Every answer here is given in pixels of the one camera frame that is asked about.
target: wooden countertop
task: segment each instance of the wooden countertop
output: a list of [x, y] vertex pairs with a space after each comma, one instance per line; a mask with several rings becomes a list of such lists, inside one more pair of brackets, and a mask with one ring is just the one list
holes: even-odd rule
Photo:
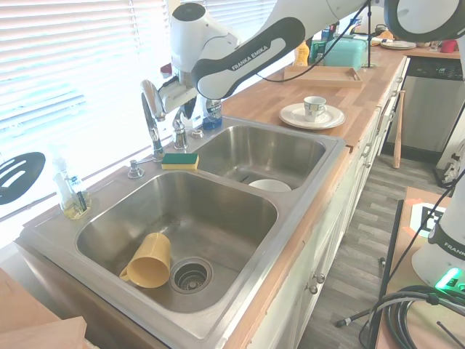
[[[399, 224], [399, 233], [395, 244], [394, 257], [392, 258], [392, 269], [397, 264], [400, 255], [405, 251], [407, 245], [411, 242], [414, 232], [409, 228], [412, 206], [417, 203], [427, 202], [434, 204], [440, 196], [424, 190], [407, 188], [402, 215]], [[450, 199], [444, 198], [441, 203], [442, 207], [449, 205]], [[396, 274], [387, 285], [387, 294], [397, 292], [410, 285], [425, 285], [425, 283], [416, 275], [412, 267], [412, 255], [423, 244], [427, 242], [426, 238], [418, 237], [411, 250], [405, 256], [400, 264]], [[441, 321], [454, 333], [457, 338], [465, 342], [464, 320], [444, 307], [433, 307], [425, 302], [416, 302], [408, 312], [408, 330], [411, 333], [413, 341], [418, 348], [435, 349], [435, 348], [458, 348], [457, 344], [438, 326], [436, 321]], [[377, 349], [396, 349], [398, 346], [391, 338], [389, 330], [381, 317], [379, 334], [376, 341]]]
[[430, 58], [450, 58], [453, 60], [460, 60], [460, 52], [455, 51], [452, 53], [442, 53], [439, 51], [430, 51], [429, 47], [417, 47], [416, 49], [409, 49], [403, 51], [404, 55], [410, 57], [430, 57]]
[[[341, 109], [346, 121], [333, 129], [306, 132], [343, 138], [352, 152], [365, 134], [368, 121], [403, 58], [404, 52], [374, 47], [372, 62], [377, 67], [358, 71], [363, 80], [361, 89], [306, 87], [302, 81], [260, 81], [224, 101], [223, 112], [229, 116], [292, 128], [279, 119], [280, 110], [293, 103], [303, 103], [307, 96], [321, 96], [329, 105]], [[283, 71], [274, 74], [273, 78], [283, 78]]]
[[294, 85], [290, 82], [277, 84], [261, 81], [224, 102], [223, 108], [226, 115], [290, 127], [279, 119], [281, 108], [300, 102], [308, 95], [323, 96], [328, 100], [328, 104], [342, 109], [346, 113], [347, 120], [340, 127], [318, 133], [342, 137], [348, 144], [226, 342], [226, 349], [246, 348], [251, 341], [292, 265], [309, 241], [312, 229], [319, 222], [318, 218], [324, 214], [334, 192], [352, 163], [355, 156], [352, 150], [365, 136], [376, 106], [388, 88], [403, 57], [404, 52], [374, 48], [373, 61], [378, 64], [378, 68], [359, 72], [364, 81], [362, 89], [302, 87], [302, 85]]

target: yellow cup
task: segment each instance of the yellow cup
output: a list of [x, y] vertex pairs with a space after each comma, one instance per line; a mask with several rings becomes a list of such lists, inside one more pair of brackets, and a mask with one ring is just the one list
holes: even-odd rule
[[170, 245], [161, 233], [147, 235], [119, 277], [147, 289], [164, 285], [169, 279]]

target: sink drain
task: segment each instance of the sink drain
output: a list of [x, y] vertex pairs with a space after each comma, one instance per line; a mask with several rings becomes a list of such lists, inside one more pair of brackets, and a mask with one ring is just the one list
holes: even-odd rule
[[192, 294], [204, 289], [211, 280], [210, 264], [201, 258], [187, 258], [171, 270], [171, 287], [183, 294]]

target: soap dispenser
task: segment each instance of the soap dispenser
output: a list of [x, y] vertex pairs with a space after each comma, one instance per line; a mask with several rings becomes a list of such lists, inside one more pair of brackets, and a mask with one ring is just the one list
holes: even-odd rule
[[78, 220], [90, 210], [90, 195], [81, 179], [69, 170], [62, 156], [54, 157], [53, 168], [61, 210], [70, 220]]

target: yellow green sponge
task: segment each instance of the yellow green sponge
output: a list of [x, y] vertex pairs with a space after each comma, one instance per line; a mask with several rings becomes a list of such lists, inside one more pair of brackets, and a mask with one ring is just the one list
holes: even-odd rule
[[161, 162], [162, 169], [197, 169], [198, 154], [166, 154]]

